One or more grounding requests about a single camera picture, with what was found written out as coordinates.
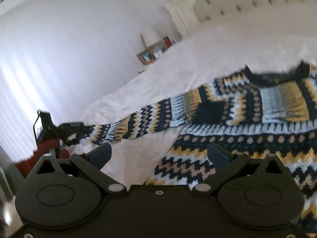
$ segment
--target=bed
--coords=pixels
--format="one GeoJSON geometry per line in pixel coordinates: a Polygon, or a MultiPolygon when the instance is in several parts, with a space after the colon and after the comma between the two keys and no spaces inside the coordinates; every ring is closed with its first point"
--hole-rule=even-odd
{"type": "MultiPolygon", "coordinates": [[[[82,115],[85,124],[116,122],[246,64],[254,72],[282,72],[301,59],[317,63],[316,0],[174,0],[166,7],[184,40],[126,86],[91,104],[82,115]]],[[[181,129],[112,144],[112,159],[102,171],[127,187],[143,184],[181,129]]],[[[71,151],[94,147],[83,140],[71,151]]]]}

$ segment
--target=metal screw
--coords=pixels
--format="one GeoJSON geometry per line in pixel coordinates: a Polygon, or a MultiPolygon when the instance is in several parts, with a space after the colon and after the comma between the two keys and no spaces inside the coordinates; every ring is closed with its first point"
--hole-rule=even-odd
{"type": "Polygon", "coordinates": [[[195,186],[195,189],[201,192],[207,192],[211,190],[211,186],[206,183],[200,183],[195,186]]]}
{"type": "Polygon", "coordinates": [[[112,192],[120,192],[124,189],[124,186],[120,183],[110,184],[108,189],[112,192]]]}

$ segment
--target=sweater sleeve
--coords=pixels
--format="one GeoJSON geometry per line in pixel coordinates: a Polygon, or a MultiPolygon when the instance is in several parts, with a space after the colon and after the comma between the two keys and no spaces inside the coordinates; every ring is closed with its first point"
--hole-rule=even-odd
{"type": "Polygon", "coordinates": [[[115,123],[92,125],[91,133],[85,138],[97,145],[108,141],[118,143],[122,139],[135,139],[147,133],[177,127],[191,121],[199,103],[199,89],[195,88],[143,107],[115,123]]]}

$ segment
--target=white wall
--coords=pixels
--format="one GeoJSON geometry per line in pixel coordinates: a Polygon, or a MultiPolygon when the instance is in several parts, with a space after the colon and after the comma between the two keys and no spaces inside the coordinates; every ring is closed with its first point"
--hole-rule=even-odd
{"type": "Polygon", "coordinates": [[[137,75],[141,27],[179,38],[167,1],[28,0],[0,16],[0,144],[11,159],[32,153],[37,109],[79,120],[137,75]]]}

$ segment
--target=white bedsheet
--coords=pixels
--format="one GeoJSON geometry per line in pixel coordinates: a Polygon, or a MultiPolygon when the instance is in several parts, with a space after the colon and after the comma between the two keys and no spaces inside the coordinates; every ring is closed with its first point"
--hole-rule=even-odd
{"type": "MultiPolygon", "coordinates": [[[[258,8],[222,18],[172,47],[143,74],[90,105],[85,124],[120,120],[139,108],[186,92],[247,64],[253,72],[282,72],[301,59],[317,64],[317,3],[258,8]]],[[[142,184],[168,152],[182,127],[112,144],[104,173],[129,187],[142,184]]],[[[83,141],[73,152],[95,146],[83,141]]]]}

